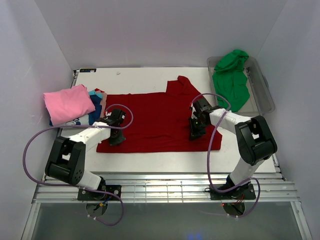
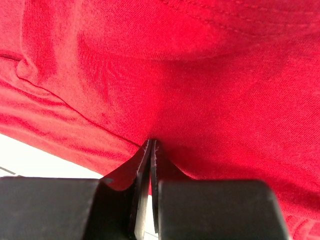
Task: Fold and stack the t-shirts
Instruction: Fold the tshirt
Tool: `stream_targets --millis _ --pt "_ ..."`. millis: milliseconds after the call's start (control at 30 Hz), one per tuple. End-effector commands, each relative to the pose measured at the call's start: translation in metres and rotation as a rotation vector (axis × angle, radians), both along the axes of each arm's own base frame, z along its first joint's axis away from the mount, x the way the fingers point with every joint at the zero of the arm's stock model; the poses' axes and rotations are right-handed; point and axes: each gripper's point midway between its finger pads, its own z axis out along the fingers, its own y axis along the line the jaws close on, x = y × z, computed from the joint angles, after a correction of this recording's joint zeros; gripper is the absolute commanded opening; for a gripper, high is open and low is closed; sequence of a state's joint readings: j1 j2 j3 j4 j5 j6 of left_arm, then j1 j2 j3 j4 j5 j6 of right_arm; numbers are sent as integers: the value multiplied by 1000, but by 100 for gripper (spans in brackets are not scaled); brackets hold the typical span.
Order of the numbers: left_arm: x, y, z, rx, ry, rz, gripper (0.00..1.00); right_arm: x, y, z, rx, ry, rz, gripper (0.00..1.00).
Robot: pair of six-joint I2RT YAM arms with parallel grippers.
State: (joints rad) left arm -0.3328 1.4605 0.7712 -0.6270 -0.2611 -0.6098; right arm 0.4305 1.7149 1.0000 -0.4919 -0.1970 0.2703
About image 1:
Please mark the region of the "dark red t-shirt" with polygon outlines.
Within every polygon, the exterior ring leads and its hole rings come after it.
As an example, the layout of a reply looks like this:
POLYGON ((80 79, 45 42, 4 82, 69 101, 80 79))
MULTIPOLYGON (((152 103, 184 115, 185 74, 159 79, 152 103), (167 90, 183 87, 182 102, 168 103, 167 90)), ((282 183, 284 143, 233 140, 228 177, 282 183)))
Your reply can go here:
MULTIPOLYGON (((98 153, 158 153, 205 152, 215 127, 209 125, 206 135, 189 140, 191 101, 200 92, 185 76, 167 82, 165 92, 144 94, 110 94, 106 105, 115 105, 126 112, 125 122, 131 125, 123 130, 126 138, 120 145, 110 146, 108 140, 100 143, 98 153)), ((216 132, 212 150, 221 148, 223 136, 216 132)))

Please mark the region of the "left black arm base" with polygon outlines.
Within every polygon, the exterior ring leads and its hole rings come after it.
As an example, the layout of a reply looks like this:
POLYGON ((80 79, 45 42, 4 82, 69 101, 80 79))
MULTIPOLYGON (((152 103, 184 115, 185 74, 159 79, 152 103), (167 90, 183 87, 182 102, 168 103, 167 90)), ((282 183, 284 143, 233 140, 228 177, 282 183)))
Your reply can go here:
POLYGON ((86 189, 80 189, 77 194, 77 200, 78 201, 105 201, 107 199, 110 199, 110 201, 116 201, 117 198, 113 195, 121 197, 122 193, 122 186, 121 185, 103 185, 99 186, 98 191, 103 191, 103 193, 89 191, 86 189))

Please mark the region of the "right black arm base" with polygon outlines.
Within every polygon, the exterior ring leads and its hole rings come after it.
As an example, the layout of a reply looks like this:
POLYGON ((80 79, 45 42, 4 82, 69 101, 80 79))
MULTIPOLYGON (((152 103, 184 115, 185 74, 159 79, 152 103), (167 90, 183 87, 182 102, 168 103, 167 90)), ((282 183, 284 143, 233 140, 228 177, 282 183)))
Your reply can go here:
POLYGON ((205 192, 210 194, 211 200, 255 200, 256 194, 254 190, 254 186, 251 183, 247 183, 242 185, 232 191, 228 192, 216 192, 211 188, 206 188, 205 192))

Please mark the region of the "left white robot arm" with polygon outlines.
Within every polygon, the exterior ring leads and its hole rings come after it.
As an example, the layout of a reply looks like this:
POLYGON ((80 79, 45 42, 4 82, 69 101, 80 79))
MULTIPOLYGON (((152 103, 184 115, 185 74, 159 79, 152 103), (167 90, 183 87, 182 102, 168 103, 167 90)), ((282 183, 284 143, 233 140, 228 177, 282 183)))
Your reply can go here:
POLYGON ((45 174, 72 186, 88 189, 88 193, 100 200, 106 195, 104 180, 85 169, 86 153, 104 140, 120 144, 125 138, 118 129, 125 116, 105 116, 96 121, 92 127, 69 137, 57 137, 51 148, 45 167, 45 174))

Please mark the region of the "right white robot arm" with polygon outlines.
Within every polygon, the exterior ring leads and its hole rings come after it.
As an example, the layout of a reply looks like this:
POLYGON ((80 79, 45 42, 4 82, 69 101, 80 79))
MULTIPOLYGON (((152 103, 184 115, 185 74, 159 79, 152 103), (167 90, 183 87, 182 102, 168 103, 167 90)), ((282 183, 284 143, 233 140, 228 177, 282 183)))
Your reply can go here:
POLYGON ((196 107, 192 104, 190 109, 191 133, 203 133, 209 125, 215 126, 209 140, 206 160, 210 188, 217 193, 226 193, 230 198, 237 199, 244 193, 243 185, 249 183, 259 166, 278 150, 266 119, 261 115, 256 117, 238 115, 225 108, 210 105, 196 107), (211 180, 210 154, 218 127, 236 136, 240 158, 234 170, 228 175, 226 183, 216 188, 211 180))

